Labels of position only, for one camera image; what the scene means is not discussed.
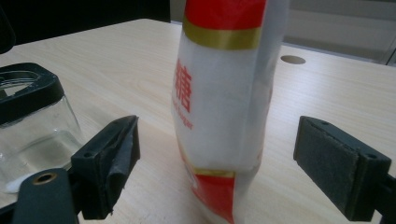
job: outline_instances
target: black jar lid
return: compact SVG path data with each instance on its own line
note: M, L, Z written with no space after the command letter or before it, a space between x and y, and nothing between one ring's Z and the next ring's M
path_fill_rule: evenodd
M25 85L7 95L10 86ZM64 97L59 78L36 63L16 63L0 68L0 125L28 116Z

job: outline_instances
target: wooden table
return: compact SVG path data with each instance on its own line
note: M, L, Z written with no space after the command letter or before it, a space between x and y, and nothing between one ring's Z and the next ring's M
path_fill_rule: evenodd
M86 139L140 117L142 159L113 216L87 223L205 223L179 157L170 114L181 26L130 21L14 47L0 66L38 63L58 75ZM299 117L324 119L396 160L396 68L282 47L262 167L246 223L349 223L292 158ZM396 167L390 173L396 175ZM2 195L2 205L9 196ZM375 214L373 223L378 223Z

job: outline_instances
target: plastic bag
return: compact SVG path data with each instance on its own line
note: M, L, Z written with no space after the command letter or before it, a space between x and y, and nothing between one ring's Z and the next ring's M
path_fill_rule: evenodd
M191 188L213 223L243 223L262 160L289 0L187 0L172 114Z

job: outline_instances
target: white wall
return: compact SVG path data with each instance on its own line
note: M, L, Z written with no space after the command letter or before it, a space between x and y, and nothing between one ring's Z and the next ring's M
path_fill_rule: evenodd
M396 49L395 1L291 0L285 42L386 63ZM182 21L185 2L171 0L172 21Z

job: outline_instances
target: clear glass jar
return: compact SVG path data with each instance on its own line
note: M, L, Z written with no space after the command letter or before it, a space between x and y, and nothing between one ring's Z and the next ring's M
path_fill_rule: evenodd
M0 68L0 190L18 192L29 175L68 169L82 143L59 78L34 63Z

